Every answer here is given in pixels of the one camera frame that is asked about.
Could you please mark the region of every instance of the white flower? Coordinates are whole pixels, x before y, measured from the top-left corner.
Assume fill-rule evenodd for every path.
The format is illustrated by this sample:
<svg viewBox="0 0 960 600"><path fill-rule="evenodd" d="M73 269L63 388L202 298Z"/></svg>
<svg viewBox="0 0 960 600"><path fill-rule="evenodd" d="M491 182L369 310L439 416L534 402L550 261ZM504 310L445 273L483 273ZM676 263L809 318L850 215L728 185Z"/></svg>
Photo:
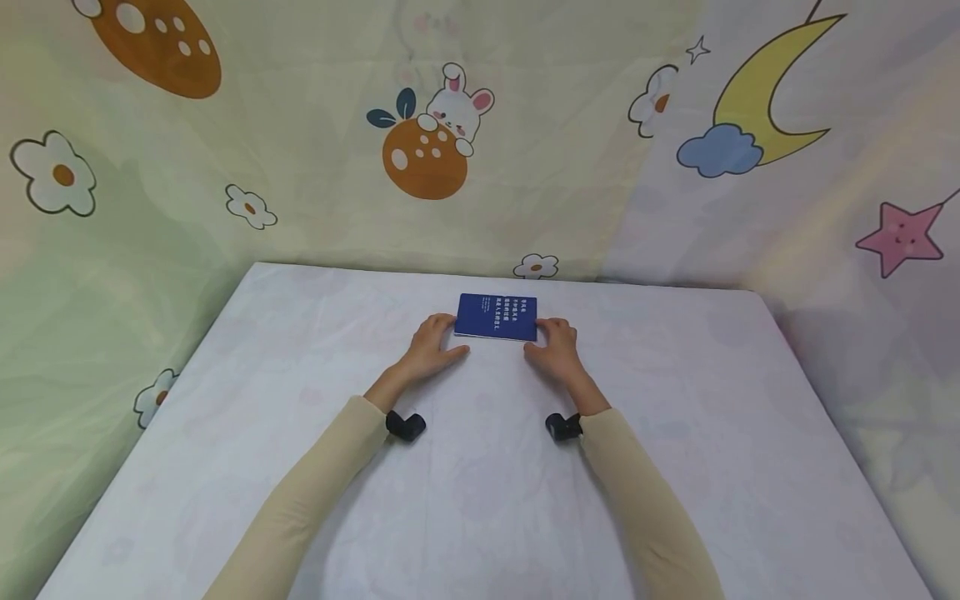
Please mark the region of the white flower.
<svg viewBox="0 0 960 600"><path fill-rule="evenodd" d="M667 64L657 69L647 81L647 91L640 94L630 105L627 118L638 123L640 137L653 137L653 123L663 114L670 101L673 80L680 71L676 66Z"/></svg>
<svg viewBox="0 0 960 600"><path fill-rule="evenodd" d="M136 395L136 400L133 401L133 411L140 416L137 424L140 425L141 429L146 429L150 421L154 419L154 414L163 404L163 400L167 399L170 389L177 382L177 377L179 375L174 373L172 369L165 369L156 376L154 385Z"/></svg>
<svg viewBox="0 0 960 600"><path fill-rule="evenodd" d="M557 263L560 260L556 256L540 256L539 254L527 254L520 261L520 264L514 267L514 275L524 279L540 279L541 277L552 277L557 274Z"/></svg>
<svg viewBox="0 0 960 600"><path fill-rule="evenodd" d="M247 219L254 229L263 229L276 224L276 215L267 210L267 203L253 192L245 192L236 185L227 186L227 210Z"/></svg>
<svg viewBox="0 0 960 600"><path fill-rule="evenodd" d="M69 210L80 217L93 214L97 180L90 165L73 151L60 132L47 132L43 141L21 139L10 152L13 166L30 180L27 198L39 210L57 214Z"/></svg>

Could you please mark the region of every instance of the yellow crescent moon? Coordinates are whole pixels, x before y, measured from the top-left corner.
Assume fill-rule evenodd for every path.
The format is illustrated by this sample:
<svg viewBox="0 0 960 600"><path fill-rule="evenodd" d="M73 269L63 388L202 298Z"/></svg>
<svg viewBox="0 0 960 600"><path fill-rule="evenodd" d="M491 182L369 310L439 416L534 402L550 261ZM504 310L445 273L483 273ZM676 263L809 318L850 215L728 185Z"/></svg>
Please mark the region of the yellow crescent moon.
<svg viewBox="0 0 960 600"><path fill-rule="evenodd" d="M731 123L756 138L764 165L806 148L829 132L789 133L770 114L774 94L793 63L845 17L838 14L783 32L754 52L731 77L713 111L713 124Z"/></svg>

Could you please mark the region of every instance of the orange fruit illustration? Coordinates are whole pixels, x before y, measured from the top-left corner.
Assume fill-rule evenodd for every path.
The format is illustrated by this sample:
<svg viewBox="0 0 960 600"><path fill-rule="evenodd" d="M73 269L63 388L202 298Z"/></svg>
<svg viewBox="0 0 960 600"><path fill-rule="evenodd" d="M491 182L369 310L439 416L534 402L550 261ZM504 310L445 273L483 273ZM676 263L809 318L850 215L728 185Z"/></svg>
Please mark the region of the orange fruit illustration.
<svg viewBox="0 0 960 600"><path fill-rule="evenodd" d="M185 0L73 0L107 49L138 77L185 98L220 88L220 57Z"/></svg>
<svg viewBox="0 0 960 600"><path fill-rule="evenodd" d="M383 142L383 166L401 190L422 200L442 200L467 180L467 158L443 125L425 132L416 119L401 121Z"/></svg>

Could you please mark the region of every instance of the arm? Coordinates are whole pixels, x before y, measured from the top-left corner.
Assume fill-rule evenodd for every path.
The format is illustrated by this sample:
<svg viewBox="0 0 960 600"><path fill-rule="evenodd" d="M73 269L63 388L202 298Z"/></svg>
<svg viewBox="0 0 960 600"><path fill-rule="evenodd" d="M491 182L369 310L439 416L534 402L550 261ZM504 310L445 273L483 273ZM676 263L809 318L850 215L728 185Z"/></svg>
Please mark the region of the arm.
<svg viewBox="0 0 960 600"><path fill-rule="evenodd" d="M413 382L467 354L443 351L450 315L433 315L410 349L367 390L354 396L283 477L253 518L204 600L286 600L303 556L347 485L387 439L386 414Z"/></svg>
<svg viewBox="0 0 960 600"><path fill-rule="evenodd" d="M539 320L547 346L524 347L528 359L570 393L587 460L607 492L651 600L723 600L716 569L689 515L619 411L611 408L577 354L577 330Z"/></svg>

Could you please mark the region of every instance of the blue cloud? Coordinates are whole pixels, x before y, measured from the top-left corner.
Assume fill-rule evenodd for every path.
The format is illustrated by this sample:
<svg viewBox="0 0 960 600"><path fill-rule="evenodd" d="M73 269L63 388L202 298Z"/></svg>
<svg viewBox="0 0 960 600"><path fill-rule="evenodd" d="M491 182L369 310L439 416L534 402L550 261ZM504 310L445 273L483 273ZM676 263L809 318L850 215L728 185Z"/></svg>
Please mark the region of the blue cloud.
<svg viewBox="0 0 960 600"><path fill-rule="evenodd" d="M686 140L677 151L677 161L708 179L724 173L743 175L763 158L763 149L755 145L754 140L736 125L714 125L703 137Z"/></svg>

